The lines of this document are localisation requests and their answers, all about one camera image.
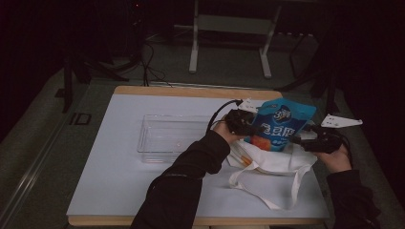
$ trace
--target clear plastic container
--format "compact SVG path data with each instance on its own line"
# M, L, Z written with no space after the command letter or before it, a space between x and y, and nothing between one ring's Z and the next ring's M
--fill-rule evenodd
M201 115L145 115L138 144L142 161L173 162L205 135L209 119Z

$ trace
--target gray floor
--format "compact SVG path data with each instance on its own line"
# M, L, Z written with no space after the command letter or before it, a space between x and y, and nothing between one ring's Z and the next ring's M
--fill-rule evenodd
M149 39L154 54L150 62L151 71L148 72L148 78L157 80L151 81L151 85L206 85L269 90L284 86L295 79L288 62L289 52L297 42L294 37L286 35L274 37L268 54L273 73L271 79L263 78L258 45L255 43L256 37L251 39L254 42L216 43L215 39L212 39L212 34L206 34L206 37L201 40L198 71L190 74L188 72L191 53L190 37L189 31L181 31L173 43L161 42L158 36ZM309 37L294 53L294 63L298 73L308 64L315 49L316 42ZM146 46L145 61L151 53L150 47ZM2 211L8 210L14 214L7 215L10 216L9 219L5 219L5 215L2 215L0 228L54 229L63 228L67 223L66 211L70 199L91 151L110 97L115 86L123 84L106 78L100 73L93 72L93 74L95 77L90 85L75 82L75 102L66 114L61 113L63 100L54 97L56 91L63 87L63 71L51 77L24 116L1 143L0 206ZM141 66L120 74L130 78L130 81L125 84L142 84L143 68ZM318 112L314 121L319 122L325 115L323 113L325 98L311 98L310 85L311 82L291 92L283 93L283 96L315 105ZM337 92L335 103L339 110L336 115L355 118L342 92ZM92 120L89 125L70 125L73 113L91 114ZM384 178L361 128L352 127L342 131L351 142L356 142L352 145L354 165L360 169L363 182L374 190L374 201L382 210L379 217L382 228L404 228L404 211ZM44 159L38 162L35 160L38 156ZM31 167L34 161L37 162L36 166ZM316 163L314 170L332 214L330 193L326 184L326 169L323 164ZM22 182L21 180L32 182L23 183L28 189L24 192L20 190L24 196L15 200L12 198L13 193ZM8 206L11 199L13 199L12 205ZM332 228L332 224L333 218L326 221L328 228ZM294 228L324 228L324 226L295 226Z

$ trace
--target black jacket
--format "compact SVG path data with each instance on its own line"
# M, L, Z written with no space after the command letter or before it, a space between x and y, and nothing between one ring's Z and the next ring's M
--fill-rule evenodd
M203 177L205 173L217 174L229 152L227 142L213 131L194 142L151 183L131 229L191 228ZM365 219L375 219L379 211L373 205L372 191L361 185L358 172L333 174L328 182L335 208L335 228L372 228Z

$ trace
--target bag handle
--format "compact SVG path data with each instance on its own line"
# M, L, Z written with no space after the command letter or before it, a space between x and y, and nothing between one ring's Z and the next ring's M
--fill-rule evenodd
M294 177L294 181L292 183L292 187L291 187L291 197L292 197L292 203L291 206L288 207L287 209L284 209L280 206L278 206L277 204L273 203L271 200L262 197L261 195L258 195L256 193L254 193L251 190L248 190L239 180L238 177L241 173L243 173L244 171L248 171L248 170L254 170L256 168L258 168L259 165L255 162L252 161L252 163L250 165L248 165L247 167L245 167L243 170L235 172L231 175L231 177L229 178L229 185L231 188L235 188L235 189L240 189L240 190L245 190L246 192L250 193L251 195L254 195L256 197L258 197L259 199L261 199L266 206L270 209L270 210L288 210L291 209L292 207L295 206L296 202L297 202L297 197L298 197L298 191L300 189L301 186L301 181L302 178L304 176L304 174L306 172L308 172L311 168L310 165L305 165L302 166L296 173L295 173L295 177Z

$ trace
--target hand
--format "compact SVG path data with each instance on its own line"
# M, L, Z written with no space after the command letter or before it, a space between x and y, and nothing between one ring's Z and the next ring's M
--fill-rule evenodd
M239 139L245 138L245 136L243 135L233 135L232 133L230 133L226 125L226 122L224 121L224 118L221 119L221 121L217 122L213 131L215 131L218 135L223 137L228 144L237 141Z
M339 173L352 169L348 150L343 144L331 154L319 152L314 152L313 154L325 163L331 173Z

